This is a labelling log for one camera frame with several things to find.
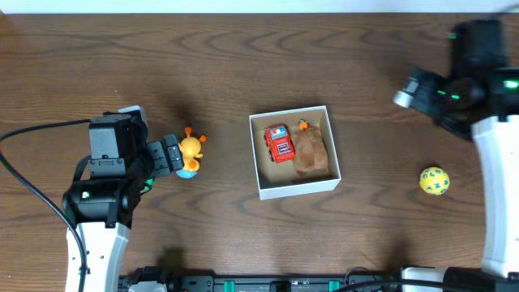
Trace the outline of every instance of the ball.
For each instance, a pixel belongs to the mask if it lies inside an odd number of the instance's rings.
[[[440,167],[429,167],[420,174],[419,183],[427,194],[443,195],[451,182],[445,170]]]

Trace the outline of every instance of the open box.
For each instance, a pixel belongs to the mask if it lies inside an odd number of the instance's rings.
[[[310,127],[318,127],[328,152],[328,170],[312,171],[301,177],[294,170],[292,161],[276,164],[270,160],[268,146],[264,142],[264,131],[270,126],[285,124],[290,133],[298,130],[299,120],[305,119]],[[261,200],[291,195],[331,191],[341,181],[332,129],[326,106],[291,109],[274,113],[255,114],[249,117],[251,124],[252,152]]]

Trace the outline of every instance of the white wall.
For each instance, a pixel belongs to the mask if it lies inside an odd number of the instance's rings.
[[[0,0],[16,13],[493,12],[519,0]]]

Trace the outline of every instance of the red toy car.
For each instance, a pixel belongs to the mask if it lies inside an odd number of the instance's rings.
[[[276,163],[291,161],[295,158],[295,149],[290,139],[289,128],[285,125],[271,126],[265,129],[265,144],[270,148],[270,160]]]

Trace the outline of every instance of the table surface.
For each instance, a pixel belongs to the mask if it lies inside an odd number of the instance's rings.
[[[0,132],[139,104],[150,140],[182,135],[189,124],[208,137],[195,179],[161,178],[143,196],[122,273],[148,265],[217,274],[476,267],[485,216],[475,146],[392,103],[414,66],[448,72],[447,31],[471,17],[4,16]],[[518,25],[510,17],[507,34]],[[508,51],[518,45],[510,41]],[[312,105],[328,107],[341,182],[260,201],[248,116]],[[61,204],[89,154],[88,128],[11,138],[2,153]],[[417,184],[430,164],[452,181],[440,197]],[[66,227],[0,171],[0,290],[64,290]]]

